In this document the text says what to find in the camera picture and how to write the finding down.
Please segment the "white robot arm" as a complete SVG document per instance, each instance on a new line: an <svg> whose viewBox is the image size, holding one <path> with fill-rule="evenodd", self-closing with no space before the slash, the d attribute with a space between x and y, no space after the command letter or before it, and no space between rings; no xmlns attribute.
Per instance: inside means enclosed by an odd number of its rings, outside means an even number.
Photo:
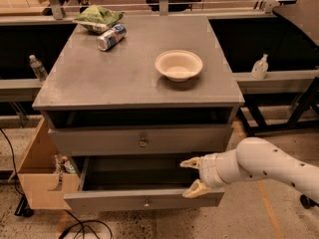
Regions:
<svg viewBox="0 0 319 239"><path fill-rule="evenodd" d="M233 182L273 179L292 186L309 199L304 206L319 204L319 167L292 157L271 142L248 137L235 149L184 160L181 167L198 170L182 196L195 198Z"/></svg>

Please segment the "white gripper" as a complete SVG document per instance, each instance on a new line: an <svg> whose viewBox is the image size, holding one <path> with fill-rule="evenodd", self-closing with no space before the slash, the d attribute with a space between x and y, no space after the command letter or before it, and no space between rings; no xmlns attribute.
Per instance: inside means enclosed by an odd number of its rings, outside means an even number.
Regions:
<svg viewBox="0 0 319 239"><path fill-rule="evenodd" d="M202 158L192 157L180 163L183 168L199 169L199 177L193 182L182 196L184 198L195 198L210 191L210 188L221 188L226 185L218 174L217 170L217 154L207 154Z"/></svg>

